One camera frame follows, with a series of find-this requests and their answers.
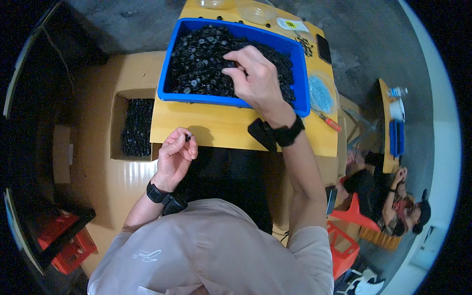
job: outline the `hand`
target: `hand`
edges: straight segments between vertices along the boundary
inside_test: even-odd
[[[403,167],[403,168],[400,168],[396,173],[395,173],[395,178],[393,180],[393,183],[395,185],[395,187],[403,180],[406,179],[406,173],[408,172],[408,170]]]
[[[151,183],[158,189],[173,192],[187,174],[190,163],[197,158],[198,146],[194,135],[190,141],[185,137],[190,135],[188,129],[179,127],[164,141],[159,150],[157,172],[151,178]]]
[[[293,125],[295,112],[282,98],[274,64],[251,45],[228,52],[223,58],[239,64],[221,71],[233,79],[236,96],[260,112],[272,128]]]

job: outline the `red screwdriver handle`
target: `red screwdriver handle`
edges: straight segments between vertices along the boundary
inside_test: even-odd
[[[333,128],[337,132],[341,132],[341,130],[343,130],[343,128],[338,123],[331,120],[330,118],[326,118],[324,121],[329,127]]]

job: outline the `seated person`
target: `seated person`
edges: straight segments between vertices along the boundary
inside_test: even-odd
[[[367,169],[357,171],[345,180],[344,186],[337,184],[338,196],[346,200],[336,210],[343,207],[347,210],[349,199],[357,193],[361,213],[377,222],[382,233],[402,236],[412,229],[419,234],[430,219],[431,208],[425,195],[421,202],[413,203],[413,196],[406,192],[407,173],[406,168],[400,168],[388,187],[383,179],[374,179]]]

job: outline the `blue plastic tray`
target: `blue plastic tray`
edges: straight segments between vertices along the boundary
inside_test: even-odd
[[[390,154],[394,158],[405,152],[405,130],[402,121],[392,120],[390,126]]]
[[[199,102],[222,104],[234,107],[250,108],[246,102],[236,97],[224,97],[204,94],[183,94],[172,93],[169,90],[170,81],[166,78],[169,69],[170,55],[174,48],[174,43],[180,38],[183,30],[200,29],[204,25],[225,25],[228,27],[230,33],[236,37],[245,36],[249,41],[258,41],[269,45],[282,53],[289,52],[291,54],[290,60],[293,63],[294,84],[291,88],[295,94],[294,110],[295,113],[301,117],[306,117],[310,114],[310,96],[308,94],[308,75],[306,72],[305,55],[303,47],[300,43],[287,37],[275,34],[266,30],[255,28],[249,25],[239,23],[205,19],[205,18],[181,18],[177,21],[174,32],[170,38],[169,47],[167,48],[166,58],[162,66],[160,74],[159,87],[157,95],[163,101],[180,101],[180,102]]]

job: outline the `cap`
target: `cap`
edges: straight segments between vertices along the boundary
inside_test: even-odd
[[[418,219],[418,223],[413,227],[413,233],[419,234],[423,231],[423,226],[428,223],[431,218],[431,207],[430,203],[427,200],[428,190],[423,191],[423,196],[421,197],[421,202],[418,203],[421,208],[421,215]]]

